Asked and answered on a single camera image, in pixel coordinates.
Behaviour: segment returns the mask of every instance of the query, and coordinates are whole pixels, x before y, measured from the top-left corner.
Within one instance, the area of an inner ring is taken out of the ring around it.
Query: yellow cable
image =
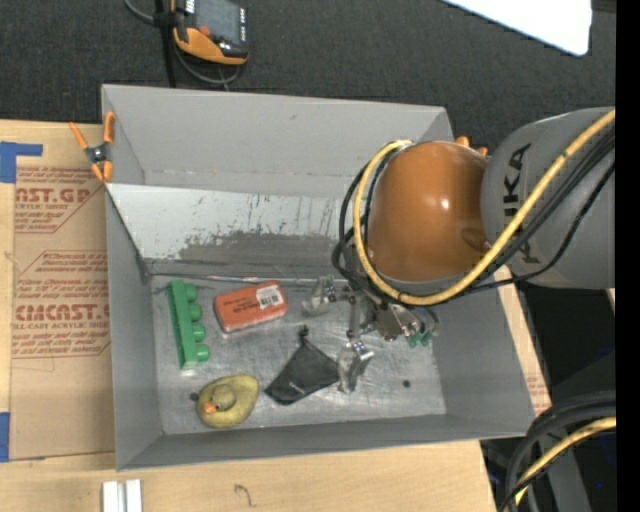
[[[562,454],[576,443],[579,443],[584,439],[588,439],[589,437],[593,437],[594,435],[599,434],[600,432],[603,432],[605,430],[611,430],[614,428],[616,428],[616,417],[610,416],[608,418],[596,420],[592,423],[589,423],[587,426],[576,430],[573,434],[568,435],[564,439],[554,444],[539,459],[537,459],[531,466],[529,466],[529,469],[527,469],[527,471],[525,471],[518,480],[516,488],[521,485],[522,482],[524,482],[527,478],[538,472],[540,469],[549,465],[551,461],[554,460],[558,455]],[[515,495],[514,499],[516,505],[520,504],[528,488],[528,486],[525,487]]]
[[[567,162],[569,158],[571,158],[576,152],[578,152],[591,138],[602,130],[605,126],[613,122],[616,116],[615,109],[607,112],[600,119],[594,122],[591,126],[589,126],[585,131],[583,131],[568,147],[565,149],[561,155],[559,155],[556,160],[551,164],[551,167],[547,170],[547,172],[542,176],[540,181],[537,183],[529,197],[524,201],[518,212],[515,214],[509,225],[504,229],[504,231],[500,234],[498,239],[495,241],[493,246],[482,259],[471,269],[471,271],[466,274],[462,279],[460,279],[457,283],[453,284],[446,290],[427,296],[418,296],[411,295],[408,293],[404,293],[401,290],[393,288],[386,281],[384,281],[380,274],[373,268],[371,263],[369,262],[369,258],[367,258],[364,243],[362,241],[362,233],[361,233],[361,225],[360,225],[360,208],[362,203],[362,196],[364,195],[365,185],[369,179],[369,176],[373,172],[373,170],[378,166],[380,161],[391,151],[405,146],[410,141],[396,141],[395,143],[391,143],[384,148],[382,148],[369,162],[367,167],[364,170],[362,178],[358,183],[358,188],[356,190],[356,194],[353,200],[353,238],[356,246],[356,252],[358,255],[358,259],[362,264],[362,268],[366,272],[367,276],[371,279],[371,281],[375,284],[377,288],[379,288],[382,292],[387,295],[393,297],[394,299],[403,302],[404,304],[408,304],[410,306],[432,306],[434,304],[438,304],[440,302],[444,302],[451,297],[457,295],[465,288],[467,288],[490,264],[491,262],[500,254],[500,251],[506,246],[509,242],[513,234],[518,230],[522,222],[524,221],[527,214],[531,211],[535,203],[542,196],[545,189],[551,182],[553,178],[560,172],[564,164]]]

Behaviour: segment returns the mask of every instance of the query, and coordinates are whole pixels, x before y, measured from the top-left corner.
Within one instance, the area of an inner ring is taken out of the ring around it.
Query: rubber duck
[[[258,400],[259,384],[252,375],[234,375],[207,384],[196,410],[205,425],[232,428],[245,421]]]

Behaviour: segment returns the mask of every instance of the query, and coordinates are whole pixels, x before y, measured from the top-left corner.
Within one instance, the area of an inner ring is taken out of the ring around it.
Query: electronic device
[[[229,0],[171,0],[173,37],[186,54],[207,62],[241,65],[249,58],[247,8]]]

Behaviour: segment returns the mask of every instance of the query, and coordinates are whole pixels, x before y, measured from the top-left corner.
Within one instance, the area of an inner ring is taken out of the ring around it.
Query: bin floor
[[[440,378],[431,347],[411,348],[403,337],[385,342],[377,332],[362,337],[375,352],[355,392],[338,391],[338,384],[317,391],[292,405],[280,405],[264,389],[278,376],[299,347],[298,331],[309,327],[308,340],[334,360],[347,342],[349,304],[338,301],[322,316],[302,315],[302,300],[313,285],[281,282],[289,307],[276,320],[242,331],[225,333],[213,310],[219,294],[249,286],[221,281],[183,279],[198,287],[196,302],[202,307],[200,323],[206,330],[209,361],[198,368],[181,371],[171,326],[166,289],[172,276],[154,276],[153,314],[156,340],[156,369],[162,428],[166,434],[206,432],[191,396],[209,382],[229,375],[247,373],[260,383],[260,395],[251,416],[236,428],[308,425],[380,418],[445,414]]]

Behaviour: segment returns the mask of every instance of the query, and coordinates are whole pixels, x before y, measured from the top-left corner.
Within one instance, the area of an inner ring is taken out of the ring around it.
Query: green component
[[[200,343],[206,335],[204,327],[193,323],[202,317],[202,308],[194,303],[198,289],[178,279],[169,283],[167,297],[180,369],[189,370],[209,360],[209,347]]]
[[[411,348],[415,348],[418,346],[418,343],[423,347],[428,346],[433,339],[433,333],[431,331],[424,330],[422,332],[416,333],[413,336],[407,337],[407,343]]]

